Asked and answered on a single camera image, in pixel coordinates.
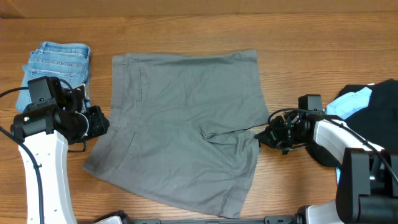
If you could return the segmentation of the folded blue jeans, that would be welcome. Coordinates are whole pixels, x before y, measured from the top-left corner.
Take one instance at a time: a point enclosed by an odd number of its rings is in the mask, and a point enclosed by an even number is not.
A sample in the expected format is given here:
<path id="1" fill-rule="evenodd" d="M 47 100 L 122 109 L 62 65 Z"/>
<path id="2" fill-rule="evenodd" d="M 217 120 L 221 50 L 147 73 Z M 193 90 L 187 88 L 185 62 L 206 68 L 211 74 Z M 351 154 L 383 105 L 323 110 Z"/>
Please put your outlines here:
<path id="1" fill-rule="evenodd" d="M 91 49 L 85 44 L 42 42 L 22 66 L 21 86 L 26 87 L 28 81 L 43 76 L 63 79 L 74 88 L 81 84 L 89 86 L 90 57 Z"/>

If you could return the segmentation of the light blue shirt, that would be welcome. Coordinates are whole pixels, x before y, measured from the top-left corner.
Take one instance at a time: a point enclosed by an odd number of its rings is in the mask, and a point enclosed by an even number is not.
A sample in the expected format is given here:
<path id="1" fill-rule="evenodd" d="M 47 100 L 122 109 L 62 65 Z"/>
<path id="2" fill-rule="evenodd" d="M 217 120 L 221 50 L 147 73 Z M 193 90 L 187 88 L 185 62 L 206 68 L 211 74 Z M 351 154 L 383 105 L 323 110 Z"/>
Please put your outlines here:
<path id="1" fill-rule="evenodd" d="M 368 85 L 347 85 L 338 96 L 326 106 L 327 115 L 347 119 L 369 105 L 372 89 Z"/>

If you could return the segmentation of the grey shorts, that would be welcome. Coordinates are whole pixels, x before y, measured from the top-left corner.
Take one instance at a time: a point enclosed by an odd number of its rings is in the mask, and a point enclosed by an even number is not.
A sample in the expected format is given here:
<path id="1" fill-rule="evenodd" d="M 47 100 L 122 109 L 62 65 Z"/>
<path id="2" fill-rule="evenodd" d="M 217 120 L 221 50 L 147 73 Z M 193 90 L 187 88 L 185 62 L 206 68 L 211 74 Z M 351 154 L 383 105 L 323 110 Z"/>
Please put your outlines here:
<path id="1" fill-rule="evenodd" d="M 238 218 L 266 124 L 257 52 L 113 57 L 108 132 L 83 168 L 136 195 Z"/>

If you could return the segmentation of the black garment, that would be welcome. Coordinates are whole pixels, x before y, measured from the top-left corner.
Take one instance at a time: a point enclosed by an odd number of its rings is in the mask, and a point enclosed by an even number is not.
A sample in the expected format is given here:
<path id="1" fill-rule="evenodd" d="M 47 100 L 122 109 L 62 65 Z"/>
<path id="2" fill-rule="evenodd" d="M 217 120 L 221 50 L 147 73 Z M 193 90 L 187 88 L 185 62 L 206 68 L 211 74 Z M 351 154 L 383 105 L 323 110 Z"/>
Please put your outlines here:
<path id="1" fill-rule="evenodd" d="M 344 121 L 363 138 L 387 151 L 396 151 L 397 80 L 390 79 L 368 86 L 372 89 L 368 107 Z"/>

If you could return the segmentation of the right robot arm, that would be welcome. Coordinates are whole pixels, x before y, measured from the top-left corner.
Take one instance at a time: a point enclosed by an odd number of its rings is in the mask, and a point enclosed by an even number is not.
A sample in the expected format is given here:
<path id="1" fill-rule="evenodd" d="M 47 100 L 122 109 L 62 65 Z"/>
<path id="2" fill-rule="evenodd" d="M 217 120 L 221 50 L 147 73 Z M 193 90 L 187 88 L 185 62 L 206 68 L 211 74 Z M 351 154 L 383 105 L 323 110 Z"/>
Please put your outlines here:
<path id="1" fill-rule="evenodd" d="M 299 208 L 292 223 L 397 223 L 397 154 L 327 115 L 320 95 L 272 113 L 255 138 L 287 154 L 304 147 L 321 165 L 340 170 L 336 197 Z"/>

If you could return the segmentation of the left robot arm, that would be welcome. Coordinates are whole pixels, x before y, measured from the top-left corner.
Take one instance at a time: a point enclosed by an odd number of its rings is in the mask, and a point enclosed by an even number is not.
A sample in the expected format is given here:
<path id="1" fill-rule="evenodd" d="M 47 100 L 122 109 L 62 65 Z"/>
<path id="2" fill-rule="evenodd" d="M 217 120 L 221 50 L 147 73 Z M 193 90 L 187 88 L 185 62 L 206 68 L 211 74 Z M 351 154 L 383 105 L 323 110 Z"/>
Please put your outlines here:
<path id="1" fill-rule="evenodd" d="M 99 106 L 88 107 L 85 85 L 62 87 L 57 77 L 30 80 L 32 100 L 14 117 L 27 192 L 28 223 L 76 223 L 67 175 L 72 144 L 106 134 L 109 121 Z"/>

